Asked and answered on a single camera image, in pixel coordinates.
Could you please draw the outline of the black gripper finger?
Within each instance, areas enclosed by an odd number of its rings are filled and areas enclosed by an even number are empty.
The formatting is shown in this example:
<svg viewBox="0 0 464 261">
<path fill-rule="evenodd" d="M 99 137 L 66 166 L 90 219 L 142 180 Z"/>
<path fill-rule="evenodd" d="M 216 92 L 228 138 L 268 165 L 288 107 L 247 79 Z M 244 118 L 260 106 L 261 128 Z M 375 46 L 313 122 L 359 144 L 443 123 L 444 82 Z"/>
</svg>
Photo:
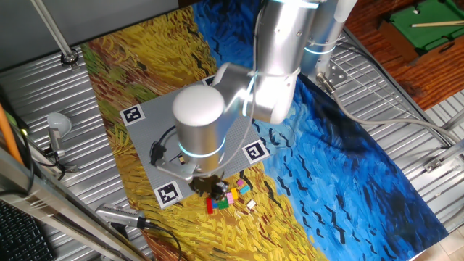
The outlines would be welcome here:
<svg viewBox="0 0 464 261">
<path fill-rule="evenodd" d="M 209 193 L 208 182 L 203 178 L 193 178 L 189 186 L 191 190 L 199 196 L 203 196 L 203 194 Z"/>
<path fill-rule="evenodd" d="M 212 185 L 212 198 L 215 201 L 224 200 L 225 195 L 228 193 L 228 182 L 218 181 Z"/>
</svg>

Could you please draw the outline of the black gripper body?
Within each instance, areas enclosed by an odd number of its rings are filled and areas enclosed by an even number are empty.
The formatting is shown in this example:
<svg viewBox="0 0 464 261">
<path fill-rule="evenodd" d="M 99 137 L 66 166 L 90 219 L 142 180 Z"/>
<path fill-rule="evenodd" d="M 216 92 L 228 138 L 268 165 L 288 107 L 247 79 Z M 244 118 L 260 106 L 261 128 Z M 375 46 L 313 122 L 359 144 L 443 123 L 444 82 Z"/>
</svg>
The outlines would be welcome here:
<svg viewBox="0 0 464 261">
<path fill-rule="evenodd" d="M 222 181 L 220 176 L 211 175 L 209 177 L 194 177 L 192 183 L 195 186 L 212 186 L 220 181 Z"/>
</svg>

